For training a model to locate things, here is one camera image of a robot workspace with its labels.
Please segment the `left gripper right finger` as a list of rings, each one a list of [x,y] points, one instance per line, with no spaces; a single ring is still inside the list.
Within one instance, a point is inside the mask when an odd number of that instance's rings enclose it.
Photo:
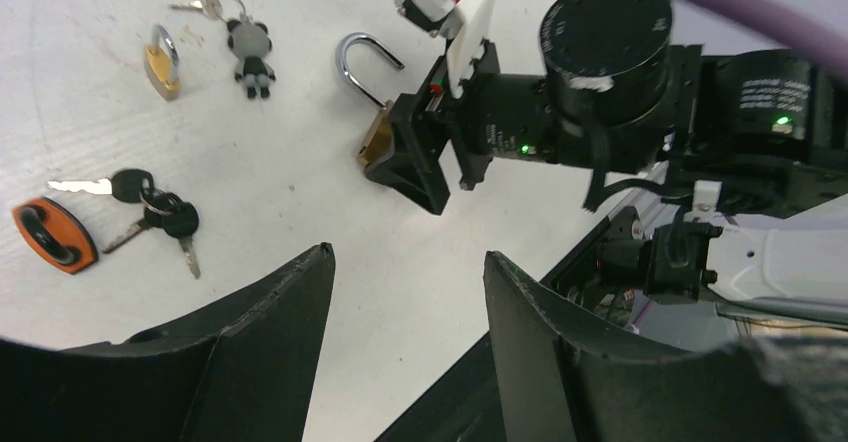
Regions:
[[[483,275],[511,441],[843,441],[847,342],[688,352],[610,324],[498,252]]]

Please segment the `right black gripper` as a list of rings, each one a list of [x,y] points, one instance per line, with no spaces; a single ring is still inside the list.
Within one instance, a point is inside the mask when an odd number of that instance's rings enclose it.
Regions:
[[[448,94],[447,60],[437,58],[413,94],[389,110],[389,146],[365,168],[366,178],[403,195],[432,215],[443,213],[450,189],[440,157],[448,144],[460,166],[460,185],[471,191],[485,180],[498,146],[498,121],[471,96]]]

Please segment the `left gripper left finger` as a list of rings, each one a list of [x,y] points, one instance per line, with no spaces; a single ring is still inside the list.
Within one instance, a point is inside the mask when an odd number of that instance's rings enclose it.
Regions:
[[[5,441],[298,441],[336,260],[315,245],[120,344],[1,344]]]

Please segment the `large brass padlock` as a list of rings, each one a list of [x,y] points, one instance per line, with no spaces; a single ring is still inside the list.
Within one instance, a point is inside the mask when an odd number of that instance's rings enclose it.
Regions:
[[[378,109],[356,154],[357,163],[365,168],[376,162],[391,146],[392,133],[389,127],[389,115],[394,102],[390,99],[380,100],[351,71],[347,57],[348,51],[354,45],[360,44],[375,50],[397,71],[403,70],[405,64],[385,44],[366,32],[352,32],[344,36],[335,48],[334,63],[337,75],[349,88],[363,95]]]

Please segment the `black key bunch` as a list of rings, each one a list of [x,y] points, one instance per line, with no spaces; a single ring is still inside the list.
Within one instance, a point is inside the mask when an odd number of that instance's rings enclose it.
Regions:
[[[56,191],[109,195],[122,203],[140,204],[143,207],[141,218],[108,243],[102,252],[112,253],[142,232],[161,229],[178,241],[192,276],[195,279],[201,277],[193,243],[193,236],[200,225],[199,212],[192,203],[184,201],[175,193],[157,189],[150,172],[139,168],[126,168],[108,178],[51,180],[46,185]]]

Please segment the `small brass padlock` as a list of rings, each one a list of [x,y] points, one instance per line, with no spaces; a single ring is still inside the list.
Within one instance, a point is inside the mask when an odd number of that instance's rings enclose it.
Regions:
[[[180,57],[173,38],[161,24],[153,26],[150,42],[144,46],[144,57],[151,85],[164,100],[175,100],[181,88]]]

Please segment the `orange black padlock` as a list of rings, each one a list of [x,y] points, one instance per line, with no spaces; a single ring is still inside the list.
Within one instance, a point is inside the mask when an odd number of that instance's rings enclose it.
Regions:
[[[14,207],[11,214],[30,248],[58,270],[73,275],[99,260],[96,244],[86,228],[54,200],[31,199]]]

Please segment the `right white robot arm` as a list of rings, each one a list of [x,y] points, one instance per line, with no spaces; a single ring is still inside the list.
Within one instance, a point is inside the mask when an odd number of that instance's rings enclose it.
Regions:
[[[541,75],[507,74],[481,36],[456,88],[439,58],[413,94],[387,102],[358,154],[365,176],[426,211],[449,189],[452,146],[472,190],[497,158],[584,168],[584,206],[651,195],[611,217],[545,278],[610,316],[638,291],[718,303],[742,321],[847,323],[847,225],[754,229],[744,215],[795,220],[847,192],[847,82],[786,49],[706,55],[671,41],[670,0],[557,0],[539,42]]]

